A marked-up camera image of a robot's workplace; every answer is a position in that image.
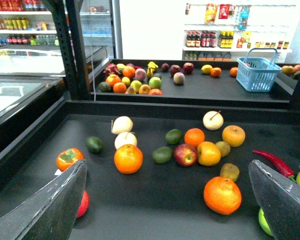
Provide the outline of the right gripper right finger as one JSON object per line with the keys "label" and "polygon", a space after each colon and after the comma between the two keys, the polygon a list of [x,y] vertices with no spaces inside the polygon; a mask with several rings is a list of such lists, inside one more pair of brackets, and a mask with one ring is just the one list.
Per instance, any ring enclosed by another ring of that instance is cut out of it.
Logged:
{"label": "right gripper right finger", "polygon": [[300,240],[300,185],[263,162],[248,166],[252,190],[276,240]]}

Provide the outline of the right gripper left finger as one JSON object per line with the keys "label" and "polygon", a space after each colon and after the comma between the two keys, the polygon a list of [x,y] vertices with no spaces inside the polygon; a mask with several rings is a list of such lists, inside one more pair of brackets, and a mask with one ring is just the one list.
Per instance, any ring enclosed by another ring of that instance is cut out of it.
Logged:
{"label": "right gripper left finger", "polygon": [[67,240],[82,202],[87,163],[79,160],[0,218],[0,240]]}

